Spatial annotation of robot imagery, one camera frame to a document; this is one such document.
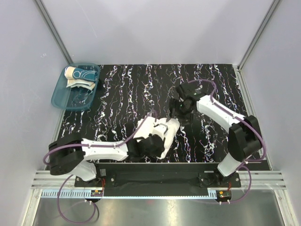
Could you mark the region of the white towel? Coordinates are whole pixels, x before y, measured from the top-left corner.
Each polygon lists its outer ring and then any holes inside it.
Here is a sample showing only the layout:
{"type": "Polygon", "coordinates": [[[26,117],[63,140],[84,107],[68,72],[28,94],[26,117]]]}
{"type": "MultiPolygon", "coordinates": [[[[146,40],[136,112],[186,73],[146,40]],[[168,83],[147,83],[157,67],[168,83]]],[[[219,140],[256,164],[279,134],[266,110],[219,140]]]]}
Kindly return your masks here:
{"type": "Polygon", "coordinates": [[[168,126],[168,131],[165,134],[164,141],[164,152],[161,154],[161,157],[158,159],[162,160],[166,157],[167,152],[169,151],[174,137],[180,127],[180,123],[177,119],[171,119],[169,122],[166,122],[166,118],[156,119],[151,116],[146,116],[144,119],[140,119],[137,124],[137,132],[134,135],[134,139],[137,139],[137,142],[147,138],[149,135],[152,135],[153,127],[157,124],[163,123],[168,126]]]}

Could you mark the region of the teal beige Doraemon towel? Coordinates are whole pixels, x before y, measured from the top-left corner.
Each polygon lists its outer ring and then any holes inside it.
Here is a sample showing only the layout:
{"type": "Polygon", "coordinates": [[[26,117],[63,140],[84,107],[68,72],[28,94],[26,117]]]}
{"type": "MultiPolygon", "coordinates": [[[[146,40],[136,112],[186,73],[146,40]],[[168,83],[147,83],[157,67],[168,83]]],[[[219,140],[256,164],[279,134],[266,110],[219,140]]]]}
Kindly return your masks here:
{"type": "Polygon", "coordinates": [[[68,66],[64,70],[64,76],[67,79],[67,88],[93,90],[96,83],[97,71],[68,66]]]}

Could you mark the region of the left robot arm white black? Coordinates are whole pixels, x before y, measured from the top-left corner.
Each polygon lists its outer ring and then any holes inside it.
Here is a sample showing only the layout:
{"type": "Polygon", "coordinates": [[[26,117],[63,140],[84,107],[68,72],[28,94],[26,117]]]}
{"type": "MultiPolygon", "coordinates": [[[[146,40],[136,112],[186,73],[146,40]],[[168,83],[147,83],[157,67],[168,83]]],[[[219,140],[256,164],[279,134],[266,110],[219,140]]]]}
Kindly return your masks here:
{"type": "Polygon", "coordinates": [[[128,141],[103,142],[82,138],[80,134],[63,137],[48,148],[48,166],[53,176],[73,174],[91,186],[100,184],[101,174],[94,161],[139,161],[145,156],[164,157],[165,138],[159,135],[136,137],[128,141]]]}

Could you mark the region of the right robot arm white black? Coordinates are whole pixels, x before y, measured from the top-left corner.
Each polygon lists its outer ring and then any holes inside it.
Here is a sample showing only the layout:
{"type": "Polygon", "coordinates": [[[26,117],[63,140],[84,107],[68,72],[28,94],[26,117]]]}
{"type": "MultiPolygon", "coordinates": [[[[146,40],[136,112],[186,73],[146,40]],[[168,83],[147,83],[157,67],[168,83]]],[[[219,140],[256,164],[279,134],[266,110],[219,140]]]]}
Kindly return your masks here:
{"type": "Polygon", "coordinates": [[[243,116],[219,103],[213,94],[197,90],[193,82],[175,88],[178,98],[169,101],[168,120],[177,119],[185,126],[193,122],[197,111],[211,118],[228,133],[228,154],[212,173],[200,178],[201,185],[227,186],[230,177],[254,155],[265,148],[261,130],[255,116],[243,116]]]}

